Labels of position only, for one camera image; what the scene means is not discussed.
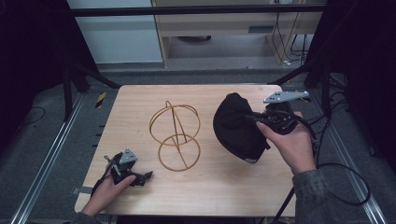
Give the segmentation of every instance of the hand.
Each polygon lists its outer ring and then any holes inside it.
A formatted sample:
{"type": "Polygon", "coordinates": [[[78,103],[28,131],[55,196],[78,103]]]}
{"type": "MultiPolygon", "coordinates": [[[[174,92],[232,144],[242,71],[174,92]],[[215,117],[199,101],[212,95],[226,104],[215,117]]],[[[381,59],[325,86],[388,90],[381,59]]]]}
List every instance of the hand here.
{"type": "Polygon", "coordinates": [[[107,208],[129,185],[136,179],[136,176],[130,175],[115,185],[113,179],[105,178],[101,185],[96,189],[90,200],[82,209],[90,217],[96,217],[102,210],[107,208]]]}
{"type": "Polygon", "coordinates": [[[257,127],[279,149],[294,175],[316,170],[310,133],[303,124],[299,123],[291,133],[285,135],[275,133],[263,123],[257,122],[257,127]]]}

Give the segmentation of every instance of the person's right hand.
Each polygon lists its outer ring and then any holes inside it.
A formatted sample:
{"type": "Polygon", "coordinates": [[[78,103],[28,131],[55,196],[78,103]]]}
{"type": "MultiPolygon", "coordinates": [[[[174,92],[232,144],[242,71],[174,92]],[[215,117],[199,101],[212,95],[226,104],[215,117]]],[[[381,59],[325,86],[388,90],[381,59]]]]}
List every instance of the person's right hand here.
{"type": "Polygon", "coordinates": [[[295,129],[288,134],[275,133],[263,123],[257,122],[257,127],[279,149],[283,160],[288,164],[294,175],[316,170],[314,163],[312,144],[309,131],[299,123],[295,129]]]}

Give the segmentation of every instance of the floor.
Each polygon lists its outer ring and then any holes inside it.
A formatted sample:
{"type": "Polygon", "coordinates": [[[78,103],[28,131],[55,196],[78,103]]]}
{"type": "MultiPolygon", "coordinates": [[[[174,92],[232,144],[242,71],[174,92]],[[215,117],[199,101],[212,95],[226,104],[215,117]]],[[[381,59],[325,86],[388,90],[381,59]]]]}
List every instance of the floor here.
{"type": "MultiPolygon", "coordinates": [[[[299,38],[294,49],[299,49],[302,41],[299,38]]],[[[212,36],[207,41],[201,37],[175,37],[169,59],[165,68],[139,68],[103,75],[122,85],[267,83],[285,76],[301,63],[300,60],[290,65],[276,63],[263,35],[212,36]]],[[[304,75],[293,79],[285,88],[300,89],[301,80],[304,75]]],[[[55,160],[49,164],[47,179],[39,186],[39,194],[30,198],[34,206],[25,210],[31,223],[56,223],[56,220],[63,223],[75,214],[77,195],[74,192],[82,185],[117,96],[117,90],[90,78],[89,81],[92,86],[88,93],[74,91],[74,101],[81,102],[78,114],[67,130],[67,138],[59,142],[59,151],[51,154],[55,160]],[[99,94],[104,91],[106,99],[100,108],[95,108],[99,94]]],[[[310,91],[313,96],[320,95],[319,90],[310,91]]],[[[34,107],[8,146],[10,153],[0,159],[0,177],[6,180],[0,185],[0,223],[8,223],[20,208],[36,174],[41,171],[41,164],[47,161],[62,129],[63,97],[62,86],[39,93],[34,107]]],[[[332,98],[334,104],[343,100],[342,95],[332,98]]],[[[296,101],[292,102],[292,107],[302,111],[308,119],[314,119],[321,115],[320,106],[315,102],[318,100],[314,99],[312,103],[296,101]]],[[[323,127],[324,122],[319,122],[314,128],[320,134],[323,127]]],[[[323,138],[321,161],[352,162],[371,187],[373,197],[370,203],[343,207],[347,223],[396,223],[396,176],[385,160],[370,156],[364,136],[353,115],[347,112],[345,102],[333,111],[332,125],[323,138]],[[375,213],[385,217],[386,221],[380,220],[381,216],[367,215],[367,211],[375,209],[375,213]]],[[[337,195],[361,200],[361,195],[356,193],[360,183],[354,176],[343,170],[327,169],[324,172],[337,195]]]]}

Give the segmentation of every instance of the white cabinet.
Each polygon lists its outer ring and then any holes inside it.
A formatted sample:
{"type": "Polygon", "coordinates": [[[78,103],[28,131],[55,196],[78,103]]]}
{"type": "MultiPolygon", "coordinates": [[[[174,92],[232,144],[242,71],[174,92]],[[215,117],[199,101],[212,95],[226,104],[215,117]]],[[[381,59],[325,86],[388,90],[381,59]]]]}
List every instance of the white cabinet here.
{"type": "MultiPolygon", "coordinates": [[[[318,4],[327,0],[284,0],[282,4],[318,4]]],[[[176,6],[228,6],[273,4],[273,0],[152,0],[155,7],[176,6]]],[[[268,43],[276,60],[287,59],[294,35],[313,34],[318,26],[321,12],[276,13],[230,13],[230,14],[190,14],[160,15],[156,17],[163,46],[163,60],[172,36],[189,35],[267,35],[268,43]],[[260,32],[251,32],[259,28],[260,32]]]]}
{"type": "MultiPolygon", "coordinates": [[[[150,0],[68,0],[71,8],[151,7],[150,0]]],[[[100,68],[163,63],[153,16],[76,18],[100,68]]]]}

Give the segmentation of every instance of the person's left hand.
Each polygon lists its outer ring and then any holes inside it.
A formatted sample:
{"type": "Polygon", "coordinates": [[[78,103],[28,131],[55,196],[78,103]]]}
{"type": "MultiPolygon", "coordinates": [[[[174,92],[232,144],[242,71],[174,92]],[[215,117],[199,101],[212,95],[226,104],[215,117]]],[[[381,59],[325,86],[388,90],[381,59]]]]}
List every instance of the person's left hand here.
{"type": "Polygon", "coordinates": [[[129,185],[136,179],[136,176],[130,175],[115,185],[111,178],[110,171],[107,178],[99,185],[95,193],[82,209],[90,217],[96,217],[102,210],[107,208],[129,185]]]}

